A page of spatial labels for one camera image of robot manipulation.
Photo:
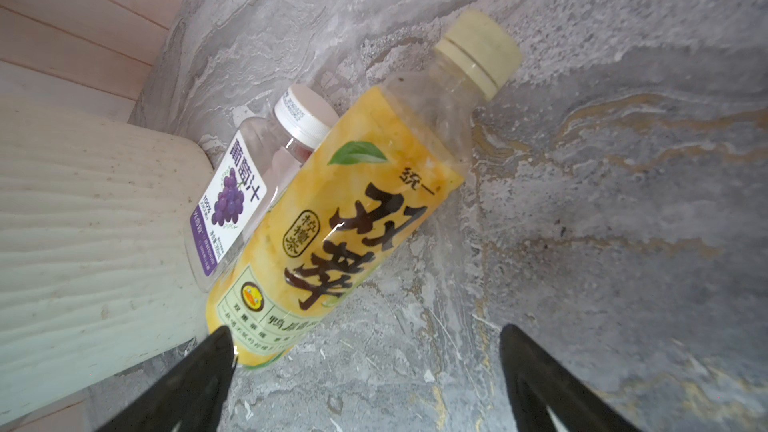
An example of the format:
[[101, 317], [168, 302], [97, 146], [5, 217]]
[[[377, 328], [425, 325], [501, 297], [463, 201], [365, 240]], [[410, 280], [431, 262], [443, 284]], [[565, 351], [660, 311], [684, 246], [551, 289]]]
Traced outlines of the yellow label tea bottle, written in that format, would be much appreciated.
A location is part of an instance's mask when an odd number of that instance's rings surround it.
[[511, 35], [468, 9], [422, 70], [343, 114], [208, 296], [207, 326], [230, 330], [242, 367], [287, 353], [461, 186], [472, 112], [521, 62]]

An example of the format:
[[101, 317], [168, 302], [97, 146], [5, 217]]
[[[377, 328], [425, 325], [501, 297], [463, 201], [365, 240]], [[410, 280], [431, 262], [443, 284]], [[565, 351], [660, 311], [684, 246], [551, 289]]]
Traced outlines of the purple grape juice bottle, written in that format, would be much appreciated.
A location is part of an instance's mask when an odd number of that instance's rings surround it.
[[339, 120], [302, 84], [265, 117], [244, 120], [197, 201], [185, 229], [193, 277], [208, 292], [234, 265], [261, 220]]

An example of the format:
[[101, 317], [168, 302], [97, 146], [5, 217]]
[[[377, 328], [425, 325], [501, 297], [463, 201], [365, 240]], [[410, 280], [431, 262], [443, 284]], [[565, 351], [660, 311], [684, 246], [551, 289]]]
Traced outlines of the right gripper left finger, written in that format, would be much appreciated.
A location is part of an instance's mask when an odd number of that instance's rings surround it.
[[230, 329], [221, 326], [102, 431], [215, 431], [237, 358]]

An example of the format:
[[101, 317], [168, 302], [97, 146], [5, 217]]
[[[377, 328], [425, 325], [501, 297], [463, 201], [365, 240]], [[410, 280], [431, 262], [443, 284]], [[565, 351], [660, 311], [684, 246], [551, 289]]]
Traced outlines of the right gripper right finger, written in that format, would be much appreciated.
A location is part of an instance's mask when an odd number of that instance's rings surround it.
[[631, 424], [513, 324], [500, 333], [500, 361], [519, 431], [635, 431]]

